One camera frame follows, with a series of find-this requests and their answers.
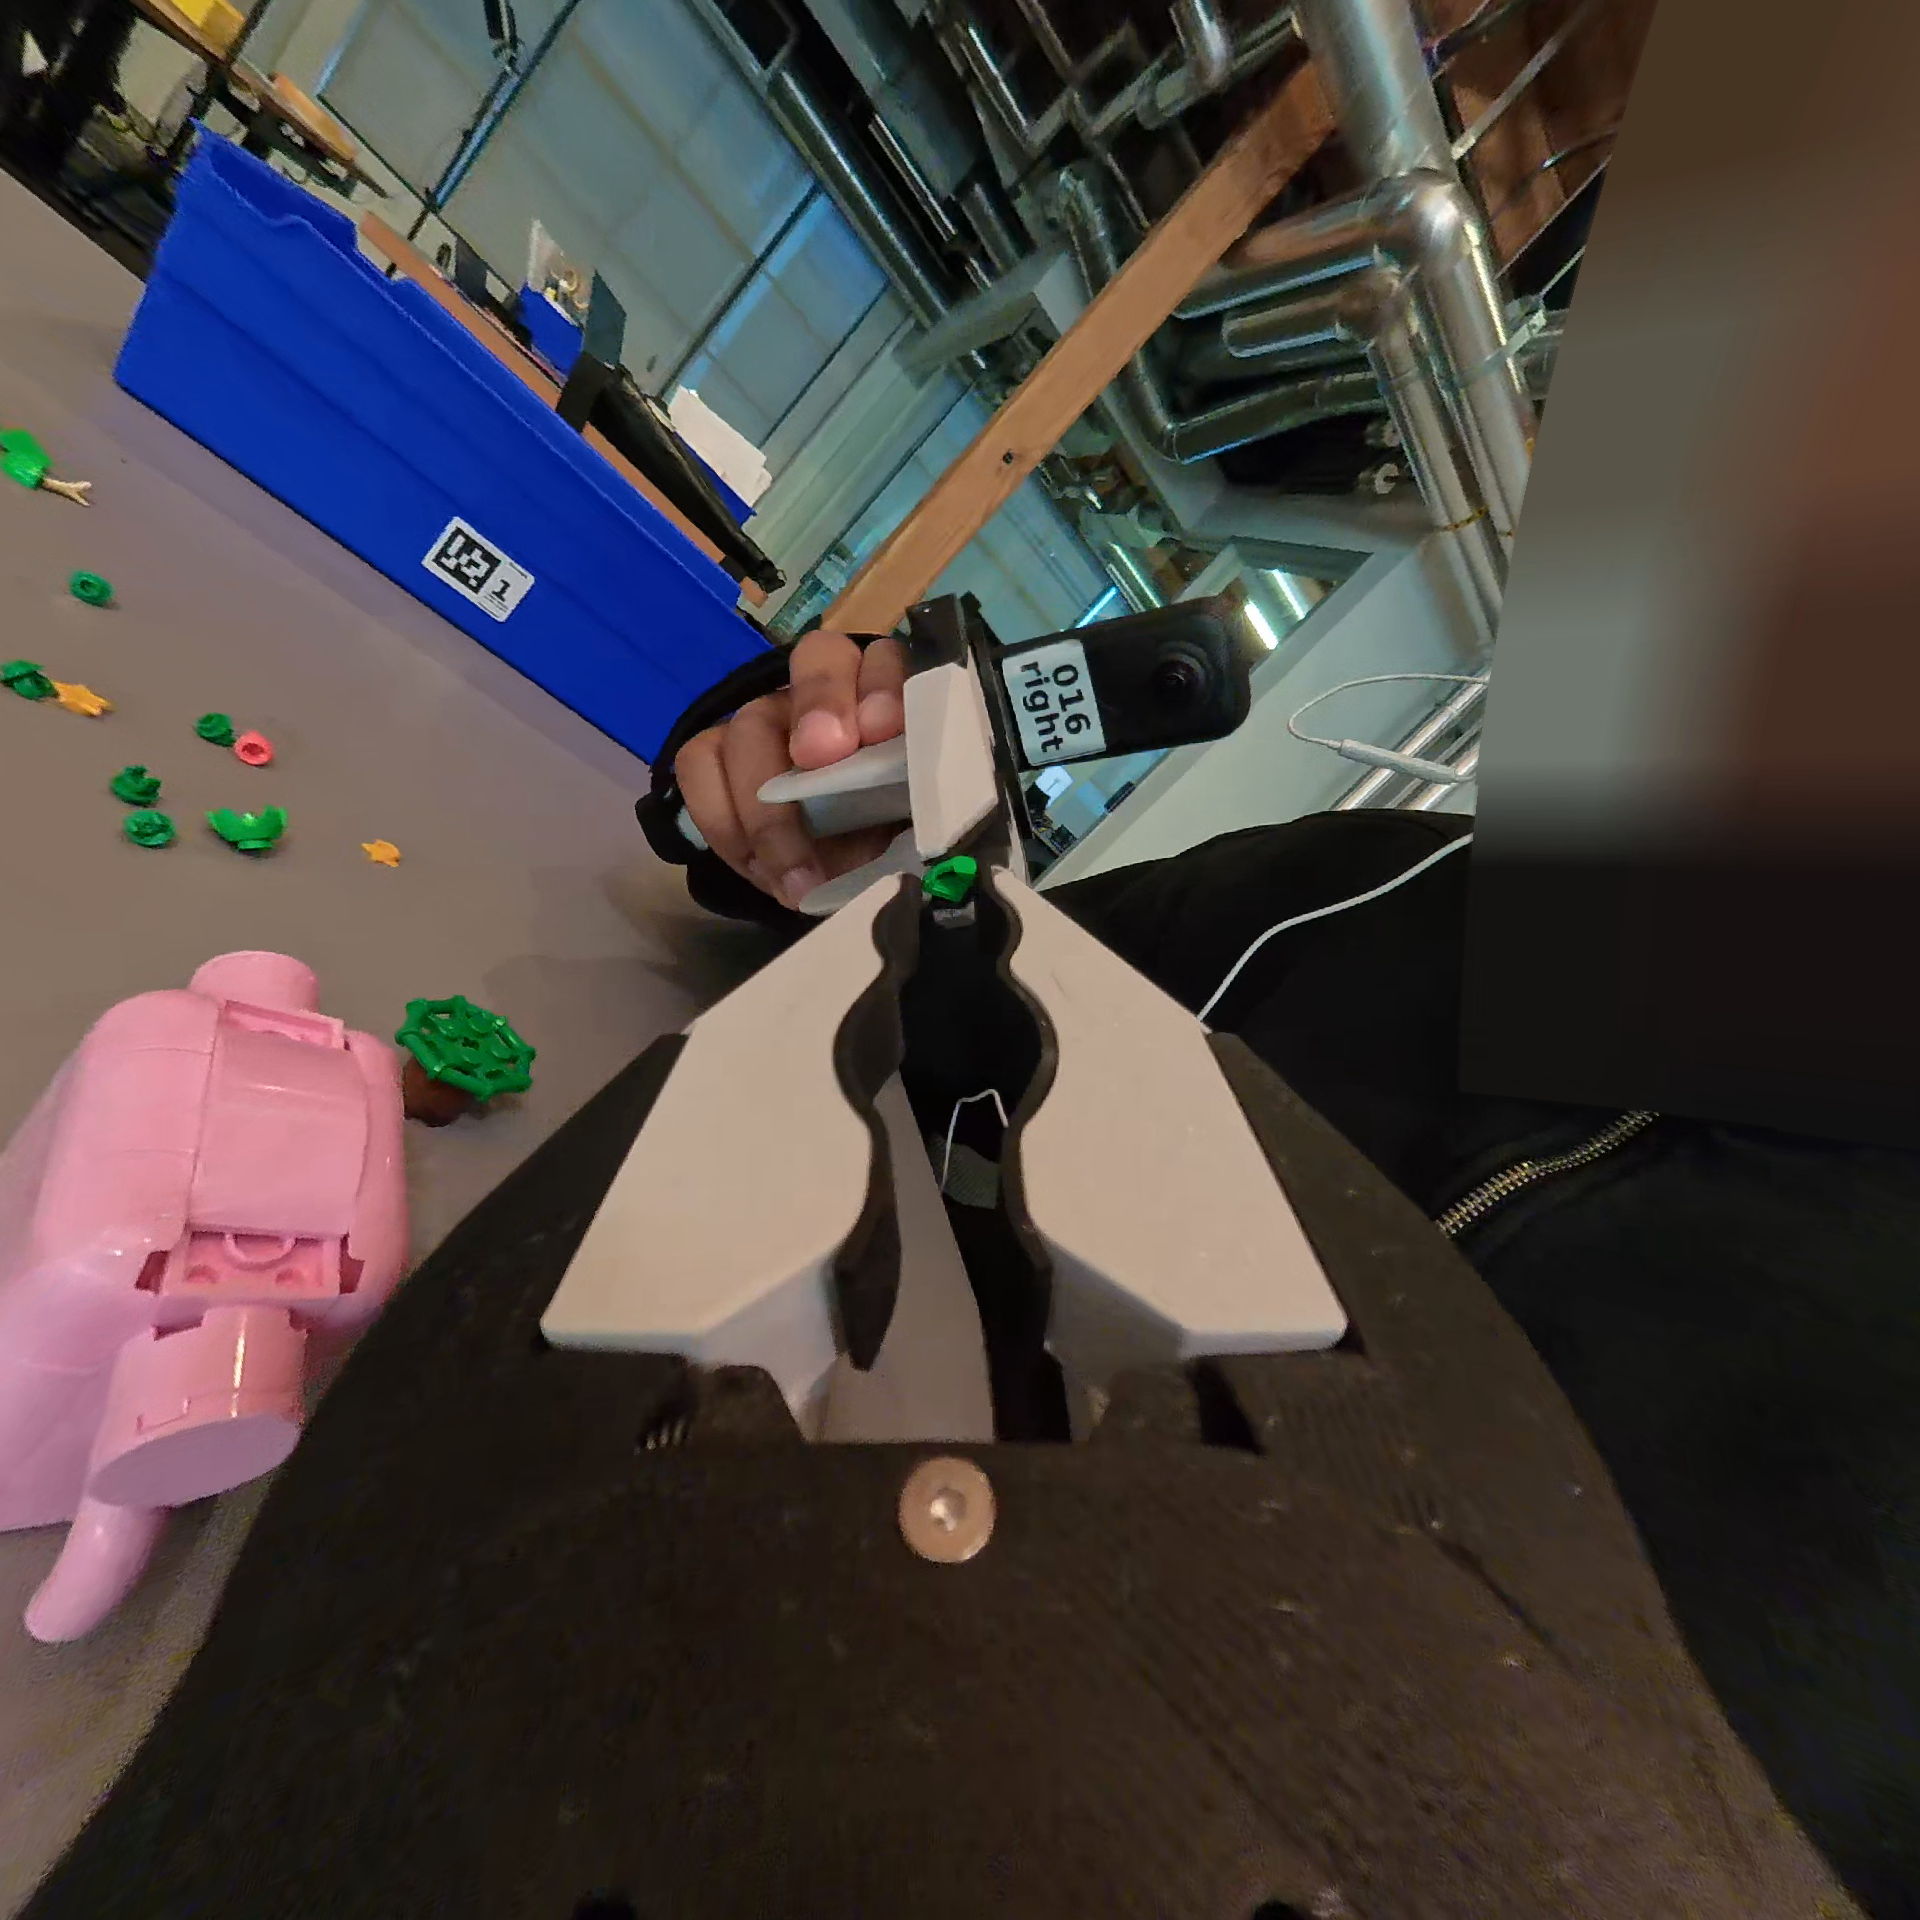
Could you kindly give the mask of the person's black jacket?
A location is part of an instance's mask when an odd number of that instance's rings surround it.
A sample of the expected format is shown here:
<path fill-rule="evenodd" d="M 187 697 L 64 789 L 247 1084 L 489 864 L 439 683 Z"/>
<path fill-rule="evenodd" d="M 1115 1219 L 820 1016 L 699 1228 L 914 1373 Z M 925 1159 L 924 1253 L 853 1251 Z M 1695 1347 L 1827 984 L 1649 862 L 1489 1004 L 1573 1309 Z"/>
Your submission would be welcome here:
<path fill-rule="evenodd" d="M 1791 1812 L 1916 1916 L 1916 1149 L 1468 1093 L 1457 1022 L 1219 1025 L 1492 1285 Z"/>

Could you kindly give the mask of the wooden post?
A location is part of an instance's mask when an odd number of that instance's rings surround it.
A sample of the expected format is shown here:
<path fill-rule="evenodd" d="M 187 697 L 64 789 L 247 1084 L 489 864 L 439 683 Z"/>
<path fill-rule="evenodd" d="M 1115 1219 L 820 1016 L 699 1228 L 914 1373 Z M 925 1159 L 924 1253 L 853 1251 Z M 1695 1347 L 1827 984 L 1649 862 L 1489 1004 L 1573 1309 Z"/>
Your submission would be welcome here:
<path fill-rule="evenodd" d="M 889 632 L 996 517 L 1065 430 L 1300 173 L 1336 125 L 1315 64 L 1300 64 L 1215 156 L 1084 316 L 823 613 L 829 632 Z"/>

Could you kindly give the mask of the pink brick-built toy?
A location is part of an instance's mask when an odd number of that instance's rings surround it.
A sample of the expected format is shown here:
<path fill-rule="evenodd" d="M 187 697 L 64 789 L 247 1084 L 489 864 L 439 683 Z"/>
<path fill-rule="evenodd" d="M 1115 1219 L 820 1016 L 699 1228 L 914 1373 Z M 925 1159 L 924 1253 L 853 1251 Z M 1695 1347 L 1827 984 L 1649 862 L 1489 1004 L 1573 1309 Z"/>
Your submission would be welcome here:
<path fill-rule="evenodd" d="M 80 1641 L 167 1519 L 285 1463 L 409 1253 L 395 1044 L 228 950 L 116 1000 L 4 1148 L 3 1529 L 61 1527 L 23 1611 Z"/>

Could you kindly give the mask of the scattered small toy pieces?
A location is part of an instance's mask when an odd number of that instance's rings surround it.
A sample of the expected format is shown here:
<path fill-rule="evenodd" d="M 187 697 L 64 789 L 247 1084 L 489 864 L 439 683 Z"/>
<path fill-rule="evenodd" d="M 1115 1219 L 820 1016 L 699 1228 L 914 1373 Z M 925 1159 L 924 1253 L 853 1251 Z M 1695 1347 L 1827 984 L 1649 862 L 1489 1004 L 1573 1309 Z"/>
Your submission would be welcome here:
<path fill-rule="evenodd" d="M 27 494 L 64 499 L 77 508 L 89 505 L 92 485 L 61 475 L 50 451 L 26 427 L 3 430 L 4 479 Z M 67 575 L 68 596 L 82 607 L 109 611 L 116 606 L 116 587 L 96 569 L 77 566 Z M 87 719 L 108 717 L 114 707 L 96 688 L 80 680 L 61 680 L 45 663 L 8 655 L 3 661 L 3 688 L 35 707 L 56 707 Z M 275 761 L 275 744 L 255 729 L 240 729 L 226 710 L 205 710 L 195 719 L 195 736 L 211 747 L 232 755 L 252 768 Z M 122 833 L 136 848 L 162 849 L 179 839 L 176 819 L 161 804 L 165 782 L 139 761 L 122 765 L 108 779 L 108 790 L 123 809 Z M 208 832 L 240 857 L 272 855 L 290 824 L 283 807 L 213 807 L 205 814 Z"/>

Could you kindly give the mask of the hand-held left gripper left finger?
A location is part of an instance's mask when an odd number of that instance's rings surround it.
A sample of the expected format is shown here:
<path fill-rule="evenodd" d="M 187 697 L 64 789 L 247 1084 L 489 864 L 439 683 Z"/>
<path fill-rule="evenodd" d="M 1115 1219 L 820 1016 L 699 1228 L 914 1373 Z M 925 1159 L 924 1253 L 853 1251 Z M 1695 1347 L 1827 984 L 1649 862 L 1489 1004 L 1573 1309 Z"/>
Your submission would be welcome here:
<path fill-rule="evenodd" d="M 901 1289 L 883 1093 L 921 886 L 879 879 L 667 1047 L 644 1113 L 541 1313 L 556 1350 L 757 1369 L 805 1436 L 872 1372 Z"/>

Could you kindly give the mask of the small toy tree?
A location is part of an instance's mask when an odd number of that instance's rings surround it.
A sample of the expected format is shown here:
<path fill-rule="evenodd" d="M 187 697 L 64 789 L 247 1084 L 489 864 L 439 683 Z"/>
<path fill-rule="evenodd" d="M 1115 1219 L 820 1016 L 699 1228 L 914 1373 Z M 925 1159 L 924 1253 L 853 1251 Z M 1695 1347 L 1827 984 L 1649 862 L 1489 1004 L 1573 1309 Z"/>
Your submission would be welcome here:
<path fill-rule="evenodd" d="M 536 1084 L 538 1048 L 508 1016 L 463 995 L 409 998 L 393 1041 L 402 1113 L 427 1127 L 487 1113 Z"/>

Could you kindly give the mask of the silver ceiling duct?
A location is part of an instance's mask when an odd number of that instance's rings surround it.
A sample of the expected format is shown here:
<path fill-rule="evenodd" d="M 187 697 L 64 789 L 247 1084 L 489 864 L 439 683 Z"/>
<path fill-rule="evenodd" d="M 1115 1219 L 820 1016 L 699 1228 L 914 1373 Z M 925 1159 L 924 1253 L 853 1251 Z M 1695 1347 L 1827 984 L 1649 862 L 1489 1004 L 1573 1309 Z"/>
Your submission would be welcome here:
<path fill-rule="evenodd" d="M 1322 496 L 1387 460 L 1498 624 L 1539 432 L 1528 324 L 1503 300 L 1417 6 L 713 4 L 711 23 L 777 127 L 823 181 L 919 334 L 905 377 L 969 375 L 987 403 L 1035 382 L 1067 334 L 1067 285 L 1095 300 L 1162 229 L 1186 232 L 1245 111 L 1291 110 L 1289 163 L 1240 172 L 1274 223 L 1188 247 L 1141 295 L 1155 317 L 1051 451 L 1016 460 L 1077 512 L 1135 607 L 1152 549 L 1193 520 L 1186 468 L 1282 455 L 1266 485 Z"/>

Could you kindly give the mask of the person's right forearm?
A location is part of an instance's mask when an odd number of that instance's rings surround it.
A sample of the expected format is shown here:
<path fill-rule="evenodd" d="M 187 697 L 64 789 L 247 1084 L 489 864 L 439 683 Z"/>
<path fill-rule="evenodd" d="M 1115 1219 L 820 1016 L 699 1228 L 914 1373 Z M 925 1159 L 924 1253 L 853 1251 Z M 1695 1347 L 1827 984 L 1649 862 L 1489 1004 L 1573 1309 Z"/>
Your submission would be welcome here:
<path fill-rule="evenodd" d="M 1048 889 L 1048 900 L 1210 1024 L 1451 1015 L 1474 824 L 1393 807 L 1309 814 Z"/>

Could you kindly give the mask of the black long bag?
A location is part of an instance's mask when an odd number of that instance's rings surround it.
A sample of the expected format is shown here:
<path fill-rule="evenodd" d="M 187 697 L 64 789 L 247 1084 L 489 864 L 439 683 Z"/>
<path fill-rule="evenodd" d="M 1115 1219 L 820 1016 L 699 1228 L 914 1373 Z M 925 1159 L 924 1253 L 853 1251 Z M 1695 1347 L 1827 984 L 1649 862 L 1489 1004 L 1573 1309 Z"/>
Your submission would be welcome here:
<path fill-rule="evenodd" d="M 784 574 L 731 513 L 729 494 L 683 441 L 665 408 L 631 375 L 583 350 L 565 375 L 559 416 L 597 447 L 687 539 L 754 603 L 784 587 Z"/>

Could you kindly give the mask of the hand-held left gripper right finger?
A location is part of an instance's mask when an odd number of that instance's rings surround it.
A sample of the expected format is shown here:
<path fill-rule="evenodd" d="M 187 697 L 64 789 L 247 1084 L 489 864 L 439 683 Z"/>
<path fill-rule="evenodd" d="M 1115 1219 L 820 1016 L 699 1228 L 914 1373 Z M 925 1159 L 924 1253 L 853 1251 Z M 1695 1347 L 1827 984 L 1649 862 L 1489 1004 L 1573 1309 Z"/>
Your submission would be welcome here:
<path fill-rule="evenodd" d="M 1337 1347 L 1348 1313 L 1207 1025 L 1024 879 L 994 873 L 993 893 L 1041 1030 L 1004 1191 L 1039 1243 L 1075 1430 L 1129 1373 Z"/>

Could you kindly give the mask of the person's right hand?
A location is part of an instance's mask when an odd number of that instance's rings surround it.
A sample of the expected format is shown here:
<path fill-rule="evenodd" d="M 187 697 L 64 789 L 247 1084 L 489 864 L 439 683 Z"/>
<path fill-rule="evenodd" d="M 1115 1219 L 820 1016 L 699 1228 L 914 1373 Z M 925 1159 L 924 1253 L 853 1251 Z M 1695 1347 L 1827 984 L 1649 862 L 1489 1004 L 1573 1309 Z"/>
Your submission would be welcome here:
<path fill-rule="evenodd" d="M 800 907 L 818 886 L 876 862 L 897 827 L 823 839 L 762 789 L 901 736 L 905 655 L 897 637 L 813 630 L 787 659 L 787 683 L 697 734 L 677 755 L 675 776 L 708 849 L 764 896 Z"/>

